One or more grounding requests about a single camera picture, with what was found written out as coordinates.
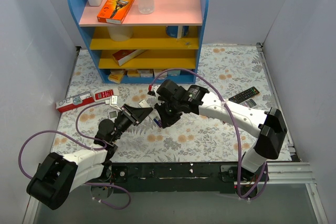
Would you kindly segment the white slim remote control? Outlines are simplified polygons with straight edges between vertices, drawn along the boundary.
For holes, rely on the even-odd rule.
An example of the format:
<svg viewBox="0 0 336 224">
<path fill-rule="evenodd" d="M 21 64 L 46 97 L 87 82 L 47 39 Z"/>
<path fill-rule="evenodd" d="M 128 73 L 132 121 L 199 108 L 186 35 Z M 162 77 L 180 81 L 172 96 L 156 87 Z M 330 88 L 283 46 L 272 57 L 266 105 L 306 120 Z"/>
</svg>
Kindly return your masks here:
<svg viewBox="0 0 336 224">
<path fill-rule="evenodd" d="M 145 100 L 140 101 L 139 106 L 141 108 L 150 108 L 149 104 Z M 155 109 L 153 109 L 153 111 L 149 114 L 149 118 L 155 123 L 158 128 L 162 128 L 161 118 Z"/>
</svg>

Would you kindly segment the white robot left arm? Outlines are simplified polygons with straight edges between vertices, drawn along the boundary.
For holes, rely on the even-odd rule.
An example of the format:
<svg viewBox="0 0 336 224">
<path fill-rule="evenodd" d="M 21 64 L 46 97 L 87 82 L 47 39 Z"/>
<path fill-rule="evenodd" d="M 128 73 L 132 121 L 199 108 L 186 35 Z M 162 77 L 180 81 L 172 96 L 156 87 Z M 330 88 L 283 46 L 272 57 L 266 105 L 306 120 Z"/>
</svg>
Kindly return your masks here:
<svg viewBox="0 0 336 224">
<path fill-rule="evenodd" d="M 115 141 L 132 125 L 139 125 L 153 108 L 135 108 L 124 104 L 114 120 L 104 119 L 91 146 L 74 153 L 47 155 L 30 179 L 26 192 L 52 210 L 59 208 L 69 193 L 96 179 L 106 182 L 112 170 L 107 166 L 117 150 Z"/>
</svg>

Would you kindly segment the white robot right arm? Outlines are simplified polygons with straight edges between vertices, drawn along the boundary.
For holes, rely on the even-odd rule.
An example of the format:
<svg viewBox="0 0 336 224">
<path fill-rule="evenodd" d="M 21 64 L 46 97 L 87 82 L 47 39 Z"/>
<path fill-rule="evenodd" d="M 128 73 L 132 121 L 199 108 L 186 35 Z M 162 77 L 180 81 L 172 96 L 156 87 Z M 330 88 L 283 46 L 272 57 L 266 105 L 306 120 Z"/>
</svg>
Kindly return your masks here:
<svg viewBox="0 0 336 224">
<path fill-rule="evenodd" d="M 241 157 L 238 176 L 251 180 L 257 169 L 267 160 L 277 160 L 287 134 L 282 112 L 278 108 L 269 111 L 257 110 L 225 101 L 208 89 L 191 85 L 188 89 L 165 80 L 154 87 L 157 110 L 163 128 L 175 124 L 182 114 L 193 113 L 218 119 L 246 131 L 256 138 L 253 146 Z"/>
</svg>

